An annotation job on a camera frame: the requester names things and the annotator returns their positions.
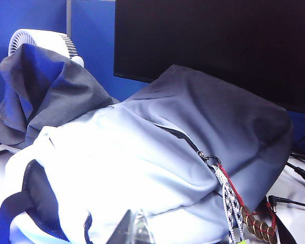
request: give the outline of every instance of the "red cord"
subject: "red cord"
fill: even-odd
[[[244,206],[244,201],[242,199],[242,197],[240,196],[240,194],[237,192],[232,180],[230,179],[229,175],[227,174],[226,170],[223,168],[223,166],[221,164],[218,165],[220,170],[223,172],[223,174],[227,177],[228,179],[228,182],[230,183],[230,185],[232,186],[232,189],[234,190],[235,194],[236,194],[236,197],[238,199],[238,203],[241,205],[241,206]]]
[[[223,168],[223,166],[221,164],[218,164],[220,170],[223,172],[223,174],[227,177],[228,182],[230,183],[230,185],[232,186],[233,191],[235,192],[237,199],[238,199],[238,203],[244,207],[244,201],[242,199],[242,197],[240,196],[240,194],[237,192],[232,180],[230,179],[229,175],[227,174],[226,170]],[[276,220],[276,215],[272,212],[271,208],[270,208],[270,203],[267,202],[266,204],[267,208],[268,208],[268,213],[270,213],[271,217],[272,217],[272,223],[271,223],[271,227],[275,230],[276,229],[276,224],[277,224],[277,220]]]

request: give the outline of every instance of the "backpack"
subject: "backpack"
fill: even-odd
[[[44,127],[9,160],[0,244],[7,209],[34,243],[105,244],[128,209],[145,213],[158,244],[218,243],[228,234],[222,188],[201,153],[220,159],[255,209],[291,141],[282,107],[172,65],[121,103]]]

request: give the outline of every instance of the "computer monitor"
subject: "computer monitor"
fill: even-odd
[[[114,75],[172,64],[305,113],[305,0],[116,0]]]

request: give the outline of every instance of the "metal pole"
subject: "metal pole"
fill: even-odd
[[[71,39],[71,0],[67,0],[67,36]]]

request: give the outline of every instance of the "fan grille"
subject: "fan grille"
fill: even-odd
[[[62,34],[60,34],[60,37],[64,40],[68,48],[70,58],[77,56],[78,55],[77,49],[73,44],[73,42],[70,40],[70,38],[67,35],[62,35]]]
[[[9,48],[9,55],[17,51],[17,49],[24,43],[36,45],[35,40],[30,36],[30,34],[20,32],[15,36],[14,40],[11,43],[11,46]]]

